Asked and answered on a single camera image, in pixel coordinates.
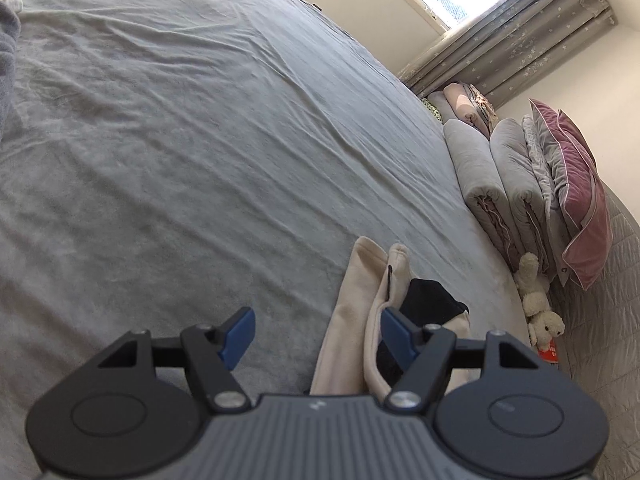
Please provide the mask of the light grey patterned quilt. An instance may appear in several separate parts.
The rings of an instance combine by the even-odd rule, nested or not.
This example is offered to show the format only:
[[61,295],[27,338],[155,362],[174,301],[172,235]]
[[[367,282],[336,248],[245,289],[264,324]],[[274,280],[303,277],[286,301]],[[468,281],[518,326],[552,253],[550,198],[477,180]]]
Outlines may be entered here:
[[548,211],[559,212],[560,206],[558,196],[556,196],[555,193],[551,169],[547,159],[544,157],[540,133],[534,122],[534,118],[530,115],[525,115],[522,119],[522,127],[527,153],[532,163],[534,175],[540,186],[544,204]]

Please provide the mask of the red paperback book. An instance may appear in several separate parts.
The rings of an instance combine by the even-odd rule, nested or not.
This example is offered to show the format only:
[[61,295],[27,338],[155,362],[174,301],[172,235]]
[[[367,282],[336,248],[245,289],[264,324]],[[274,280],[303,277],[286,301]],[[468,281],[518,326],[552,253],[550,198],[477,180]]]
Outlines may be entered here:
[[551,365],[560,364],[558,348],[556,348],[554,339],[550,340],[547,347],[539,348],[538,354],[541,357],[541,359],[544,360],[544,362],[547,362]]

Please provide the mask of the grey bed sheet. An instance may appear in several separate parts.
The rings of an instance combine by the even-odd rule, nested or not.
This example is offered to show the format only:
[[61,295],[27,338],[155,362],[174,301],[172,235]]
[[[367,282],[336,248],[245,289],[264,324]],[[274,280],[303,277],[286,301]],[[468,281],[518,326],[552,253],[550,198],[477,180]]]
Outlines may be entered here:
[[249,394],[311,383],[352,245],[408,248],[524,337],[442,125],[303,0],[23,0],[1,138],[1,474],[32,404],[128,330],[253,308]]

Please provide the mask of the grey right window curtain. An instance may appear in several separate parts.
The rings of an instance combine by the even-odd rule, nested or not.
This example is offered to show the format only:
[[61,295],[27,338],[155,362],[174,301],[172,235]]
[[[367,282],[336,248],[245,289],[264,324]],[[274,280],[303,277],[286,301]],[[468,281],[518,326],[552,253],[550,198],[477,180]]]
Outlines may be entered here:
[[472,84],[499,108],[615,25],[608,0],[500,0],[442,36],[399,78],[419,98],[452,82]]

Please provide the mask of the folded grey quilt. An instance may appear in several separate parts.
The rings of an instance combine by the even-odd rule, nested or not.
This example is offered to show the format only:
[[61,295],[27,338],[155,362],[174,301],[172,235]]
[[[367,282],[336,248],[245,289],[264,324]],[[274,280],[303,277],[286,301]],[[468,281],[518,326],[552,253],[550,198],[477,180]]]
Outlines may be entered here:
[[561,209],[548,211],[544,204],[527,153],[522,122],[513,118],[500,120],[489,145],[524,252],[538,257],[539,269],[549,281],[564,285],[570,270],[562,255],[570,236]]
[[445,122],[444,136],[466,206],[515,272],[524,248],[488,139],[459,119]]

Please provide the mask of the beige black raglan bear shirt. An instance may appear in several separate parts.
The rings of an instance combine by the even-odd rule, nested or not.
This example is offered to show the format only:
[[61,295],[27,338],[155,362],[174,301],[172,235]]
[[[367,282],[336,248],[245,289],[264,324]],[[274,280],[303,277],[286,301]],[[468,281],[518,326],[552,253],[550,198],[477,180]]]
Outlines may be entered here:
[[390,393],[402,370],[382,341],[387,308],[401,310],[417,326],[438,324],[460,338],[471,336],[469,308],[441,284],[417,278],[406,246],[385,250],[359,237],[318,354],[313,396],[371,393],[382,401]]

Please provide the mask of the upper folded grey quilt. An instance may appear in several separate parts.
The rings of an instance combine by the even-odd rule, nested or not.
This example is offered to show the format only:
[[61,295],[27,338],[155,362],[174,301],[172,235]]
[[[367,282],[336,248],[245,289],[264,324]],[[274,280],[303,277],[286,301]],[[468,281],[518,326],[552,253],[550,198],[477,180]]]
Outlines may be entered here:
[[524,252],[538,257],[539,269],[549,281],[564,285],[570,270],[562,255],[570,236],[561,209],[548,211],[544,204],[527,153],[522,122],[513,118],[500,120],[489,145]]

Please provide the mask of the grey folded garment pile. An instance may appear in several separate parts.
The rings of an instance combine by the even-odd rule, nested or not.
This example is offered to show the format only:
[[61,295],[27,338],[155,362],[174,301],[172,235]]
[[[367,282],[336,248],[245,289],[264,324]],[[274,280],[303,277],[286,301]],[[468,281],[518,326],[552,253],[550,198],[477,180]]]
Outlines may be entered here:
[[22,0],[0,1],[0,130],[3,130],[6,124],[13,96],[15,51],[21,32],[18,14],[22,10]]

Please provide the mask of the grey quilted headboard cover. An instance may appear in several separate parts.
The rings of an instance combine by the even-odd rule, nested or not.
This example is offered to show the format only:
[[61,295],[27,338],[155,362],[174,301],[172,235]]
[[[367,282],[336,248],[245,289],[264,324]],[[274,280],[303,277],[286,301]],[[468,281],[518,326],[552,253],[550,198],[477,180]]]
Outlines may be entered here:
[[560,367],[596,399],[610,423],[613,453],[639,449],[639,225],[606,191],[613,245],[590,289],[572,281],[551,287],[566,330]]

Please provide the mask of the white plush toy dog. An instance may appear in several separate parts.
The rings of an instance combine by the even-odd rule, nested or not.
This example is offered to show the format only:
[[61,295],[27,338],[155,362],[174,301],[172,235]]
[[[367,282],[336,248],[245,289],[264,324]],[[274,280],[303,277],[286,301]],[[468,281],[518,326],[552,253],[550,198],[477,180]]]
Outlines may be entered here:
[[526,252],[521,256],[514,281],[521,297],[530,342],[538,351],[547,352],[555,339],[564,334],[565,324],[550,306],[549,281],[539,271],[535,254]]

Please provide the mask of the lower folded grey quilt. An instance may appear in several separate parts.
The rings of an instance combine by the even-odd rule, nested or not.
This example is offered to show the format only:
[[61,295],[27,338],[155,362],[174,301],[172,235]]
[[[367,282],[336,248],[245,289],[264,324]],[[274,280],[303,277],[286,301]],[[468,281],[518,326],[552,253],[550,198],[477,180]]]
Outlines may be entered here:
[[445,122],[444,136],[466,206],[515,272],[524,248],[488,139],[459,119]]

